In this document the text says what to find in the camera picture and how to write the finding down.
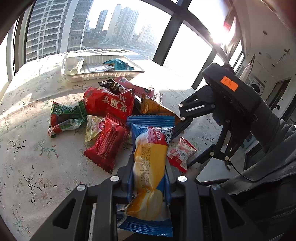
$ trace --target floral pattern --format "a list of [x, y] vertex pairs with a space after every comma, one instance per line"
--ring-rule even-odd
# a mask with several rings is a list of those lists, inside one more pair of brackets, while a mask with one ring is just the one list
[[[93, 145], [84, 143], [85, 125], [52, 139], [48, 137], [52, 102], [74, 104], [89, 87], [99, 86], [98, 79], [67, 81], [60, 72], [63, 59], [93, 54], [132, 56], [135, 53], [83, 50], [30, 61], [20, 68], [0, 103], [0, 215], [18, 241], [29, 241], [78, 184], [97, 185], [110, 177], [83, 155]], [[170, 73], [152, 61], [136, 60], [135, 63], [146, 72], [133, 81], [161, 90], [163, 104], [178, 114], [178, 104], [194, 90], [179, 91], [174, 86], [166, 86], [179, 85], [179, 80], [161, 81], [162, 75], [167, 78]], [[211, 115], [198, 118], [190, 125], [194, 131], [186, 130], [183, 136], [203, 151], [221, 130], [213, 123]], [[131, 149], [129, 139], [116, 158], [114, 174], [127, 164]]]

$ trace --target table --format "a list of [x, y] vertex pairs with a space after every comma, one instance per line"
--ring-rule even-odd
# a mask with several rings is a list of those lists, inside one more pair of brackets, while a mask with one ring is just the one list
[[[13, 78], [0, 104], [0, 215], [19, 241], [32, 234], [78, 184], [97, 185], [110, 174], [89, 161], [83, 152], [85, 125], [48, 137], [52, 102], [70, 105], [82, 99], [98, 80], [68, 82], [61, 76], [64, 57], [82, 55], [125, 55], [145, 70], [131, 81], [153, 86], [163, 104], [179, 114], [178, 104], [194, 93], [164, 67], [127, 50], [81, 50], [50, 55], [26, 63]], [[197, 118], [183, 136], [199, 153], [211, 145], [221, 128], [211, 115]], [[113, 174], [127, 164], [129, 149], [117, 156]], [[196, 176], [204, 165], [195, 164]], [[130, 232], [119, 232], [119, 238]]]

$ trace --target orange label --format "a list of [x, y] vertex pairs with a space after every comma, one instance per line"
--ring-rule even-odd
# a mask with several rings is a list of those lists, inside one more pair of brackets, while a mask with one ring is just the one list
[[227, 78], [226, 76], [223, 77], [221, 83], [226, 85], [229, 89], [236, 91], [238, 84], [232, 81], [231, 79]]

